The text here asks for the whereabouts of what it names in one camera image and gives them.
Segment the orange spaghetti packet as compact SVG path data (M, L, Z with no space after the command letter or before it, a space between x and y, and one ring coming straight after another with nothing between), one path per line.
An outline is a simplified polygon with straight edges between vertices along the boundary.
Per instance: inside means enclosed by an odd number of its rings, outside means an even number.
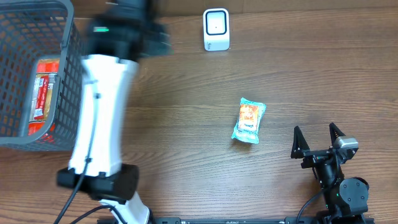
M58 58L40 59L38 61L32 91L28 135L33 135L39 131L48 118L59 61Z

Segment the small orange snack box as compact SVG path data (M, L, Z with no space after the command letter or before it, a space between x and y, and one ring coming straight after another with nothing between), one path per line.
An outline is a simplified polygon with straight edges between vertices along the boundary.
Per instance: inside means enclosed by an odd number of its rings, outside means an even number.
M239 109L238 128L245 131L255 131L257 129L258 114L258 106L241 104Z

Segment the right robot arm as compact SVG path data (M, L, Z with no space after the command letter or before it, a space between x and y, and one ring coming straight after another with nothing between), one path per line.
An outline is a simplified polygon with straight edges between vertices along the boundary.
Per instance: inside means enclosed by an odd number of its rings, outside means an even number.
M294 127L294 140L290 157L301 159L301 168L311 168L320 184L320 191L310 198L292 223L374 223L366 219L369 184L363 178L345 178L341 165L351 160L359 149L353 136L344 134L334 123L329 124L331 145L328 149L312 151L301 129ZM319 197L325 200L326 210L314 217L303 217L304 210Z

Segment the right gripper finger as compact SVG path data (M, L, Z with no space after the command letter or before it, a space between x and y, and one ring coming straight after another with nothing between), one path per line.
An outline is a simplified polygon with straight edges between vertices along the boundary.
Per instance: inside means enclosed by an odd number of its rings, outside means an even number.
M310 152L310 148L301 132L301 129L294 127L294 140L290 157L292 159L301 159L305 157L305 153Z
M329 124L331 143L333 144L338 137L345 136L345 134L337 127L335 123Z

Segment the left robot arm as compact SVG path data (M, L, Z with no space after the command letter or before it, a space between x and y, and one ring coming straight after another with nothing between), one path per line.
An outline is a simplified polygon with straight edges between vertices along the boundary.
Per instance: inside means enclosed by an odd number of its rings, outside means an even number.
M114 223L154 223L138 192L139 168L121 159L121 131L132 79L142 58L167 55L169 35L157 22L159 2L116 1L86 28L78 131L57 184L86 193Z

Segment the teal wet wipes pack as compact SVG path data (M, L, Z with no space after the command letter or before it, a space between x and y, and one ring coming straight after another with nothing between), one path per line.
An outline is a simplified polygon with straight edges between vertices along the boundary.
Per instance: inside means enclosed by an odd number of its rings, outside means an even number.
M260 123L261 123L261 119L264 116L264 113L266 111L266 105L264 103L249 101L245 98L241 98L240 104L239 104L239 109L240 109L241 104L256 105L259 107L257 129L255 131L240 130L238 128L238 121L239 121L239 116L238 116L237 122L234 126L233 133L231 135L231 138L237 139L238 141L242 141L242 142L249 143L249 144L258 144L259 143L258 134L259 134Z

